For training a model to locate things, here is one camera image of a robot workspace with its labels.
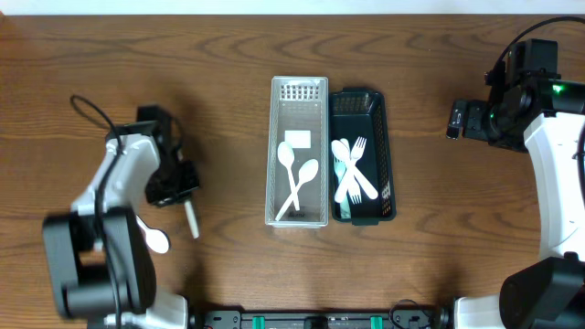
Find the white utensil handle diagonal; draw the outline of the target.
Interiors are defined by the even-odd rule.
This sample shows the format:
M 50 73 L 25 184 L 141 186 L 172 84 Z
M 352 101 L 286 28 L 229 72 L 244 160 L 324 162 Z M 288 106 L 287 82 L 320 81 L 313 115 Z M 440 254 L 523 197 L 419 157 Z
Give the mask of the white utensil handle diagonal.
M 291 192 L 291 194 L 284 201 L 282 207 L 280 208 L 278 214 L 276 215 L 276 217 L 274 219 L 275 221 L 280 221 L 281 220 L 281 218 L 283 217 L 284 213 L 289 208 L 290 204 L 293 202 L 293 198 L 295 196 L 298 196 L 299 190 L 301 189 L 301 187 L 305 183 L 310 182 L 311 180 L 313 180 L 316 177 L 316 174 L 318 172 L 318 169 L 319 169 L 319 163 L 318 163 L 318 161 L 316 159 L 310 159 L 310 160 L 306 161 L 301 166 L 301 168 L 299 169 L 299 172 L 298 172 L 299 182 L 294 187 L 294 189 Z

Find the pale green plastic fork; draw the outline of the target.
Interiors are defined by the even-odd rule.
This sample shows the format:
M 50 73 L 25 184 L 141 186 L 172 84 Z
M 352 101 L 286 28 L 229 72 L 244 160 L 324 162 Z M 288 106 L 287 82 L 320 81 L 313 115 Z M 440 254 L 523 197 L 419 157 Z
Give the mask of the pale green plastic fork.
M 334 172 L 337 179 L 337 183 L 340 185 L 341 181 L 346 173 L 346 165 L 340 161 L 338 158 L 334 157 Z M 340 218 L 341 219 L 350 219 L 351 218 L 351 211 L 350 206 L 348 204 L 347 198 L 345 198 L 340 204 Z

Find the white spoon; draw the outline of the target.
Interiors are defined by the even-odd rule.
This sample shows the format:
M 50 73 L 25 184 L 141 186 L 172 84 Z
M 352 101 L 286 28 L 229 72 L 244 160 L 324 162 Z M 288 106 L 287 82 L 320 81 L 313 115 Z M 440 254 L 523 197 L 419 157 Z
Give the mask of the white spoon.
M 278 145 L 278 149 L 277 149 L 277 156 L 278 156 L 278 160 L 279 162 L 286 168 L 287 171 L 287 175 L 288 175 L 288 180 L 289 180 L 289 186 L 293 195 L 293 206 L 295 208 L 296 211 L 300 210 L 300 205 L 299 205 L 299 198 L 298 198 L 298 194 L 295 191 L 295 181 L 294 181 L 294 177 L 293 177 L 293 171 L 292 171 L 292 166 L 294 163 L 294 151 L 292 149 L 292 147 L 287 143 L 287 142 L 281 142 Z

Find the white utensil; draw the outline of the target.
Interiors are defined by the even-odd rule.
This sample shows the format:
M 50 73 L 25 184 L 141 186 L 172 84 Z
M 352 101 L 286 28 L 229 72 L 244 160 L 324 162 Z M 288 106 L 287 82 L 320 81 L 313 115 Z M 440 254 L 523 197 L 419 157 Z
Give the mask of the white utensil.
M 194 209 L 193 204 L 192 204 L 190 199 L 187 199 L 184 202 L 184 208 L 186 211 L 186 219 L 187 219 L 190 231 L 191 231 L 191 235 L 192 235 L 193 239 L 198 239 L 200 236 L 200 233 L 199 233 L 199 227 L 198 227 L 198 223 L 197 223 L 197 215 L 196 215 L 195 209 Z

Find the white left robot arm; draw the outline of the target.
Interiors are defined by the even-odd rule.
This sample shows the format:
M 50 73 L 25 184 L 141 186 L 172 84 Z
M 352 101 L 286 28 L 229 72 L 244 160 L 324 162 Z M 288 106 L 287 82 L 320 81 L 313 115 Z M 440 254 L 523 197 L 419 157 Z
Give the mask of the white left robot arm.
M 140 219 L 143 201 L 190 204 L 198 181 L 180 154 L 169 119 L 112 128 L 106 155 L 69 212 L 42 226 L 53 298 L 60 316 L 104 328 L 186 328 L 186 299 L 157 288 Z

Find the white spoon near arm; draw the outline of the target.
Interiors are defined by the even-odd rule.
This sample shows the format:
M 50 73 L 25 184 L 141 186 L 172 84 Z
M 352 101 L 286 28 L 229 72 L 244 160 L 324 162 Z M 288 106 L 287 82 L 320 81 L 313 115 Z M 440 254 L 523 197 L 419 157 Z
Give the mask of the white spoon near arm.
M 151 251 L 165 254 L 170 250 L 170 240 L 162 230 L 150 228 L 139 216 L 136 216 L 136 222 L 143 233 L 147 247 Z

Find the pink-white plastic spoon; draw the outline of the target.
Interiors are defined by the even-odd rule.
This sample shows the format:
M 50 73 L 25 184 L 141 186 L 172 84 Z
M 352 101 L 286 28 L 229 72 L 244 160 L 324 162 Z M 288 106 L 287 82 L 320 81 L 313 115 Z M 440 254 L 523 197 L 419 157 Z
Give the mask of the pink-white plastic spoon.
M 378 198 L 378 191 L 374 186 L 369 182 L 369 180 L 361 173 L 361 171 L 355 167 L 355 177 L 356 181 L 358 182 L 359 186 L 364 190 L 367 197 L 369 199 L 376 199 Z

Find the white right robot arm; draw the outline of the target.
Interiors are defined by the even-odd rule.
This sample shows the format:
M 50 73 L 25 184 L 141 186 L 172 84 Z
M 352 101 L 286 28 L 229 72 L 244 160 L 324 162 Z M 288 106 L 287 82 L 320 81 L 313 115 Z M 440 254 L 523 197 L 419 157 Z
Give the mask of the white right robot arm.
M 540 217 L 538 262 L 497 294 L 457 299 L 451 327 L 583 327 L 583 84 L 529 78 L 498 101 L 456 100 L 446 134 L 529 154 Z

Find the pink plastic fork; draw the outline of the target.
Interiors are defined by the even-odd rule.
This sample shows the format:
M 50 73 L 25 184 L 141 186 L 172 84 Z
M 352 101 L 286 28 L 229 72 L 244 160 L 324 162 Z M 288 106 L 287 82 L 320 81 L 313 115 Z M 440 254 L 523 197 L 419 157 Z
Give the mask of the pink plastic fork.
M 362 157 L 366 142 L 366 138 L 358 137 L 354 143 L 354 146 L 349 149 L 338 140 L 332 141 L 332 151 L 334 156 L 337 157 L 340 161 L 343 161 L 346 165 L 346 172 L 344 177 L 335 191 L 335 202 L 337 203 L 341 203 L 346 197 L 347 190 L 354 178 L 353 170 L 355 168 L 356 161 Z

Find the white plastic fork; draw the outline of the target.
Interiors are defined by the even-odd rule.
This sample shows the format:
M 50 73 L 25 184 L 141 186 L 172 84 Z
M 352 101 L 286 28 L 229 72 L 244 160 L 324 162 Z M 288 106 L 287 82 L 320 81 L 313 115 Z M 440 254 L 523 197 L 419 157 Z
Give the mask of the white plastic fork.
M 353 162 L 351 155 L 348 156 L 347 163 L 349 164 L 349 168 L 352 170 L 347 188 L 349 199 L 353 205 L 361 204 L 362 203 L 361 190 L 358 182 L 356 181 L 355 177 L 356 166 L 355 163 Z

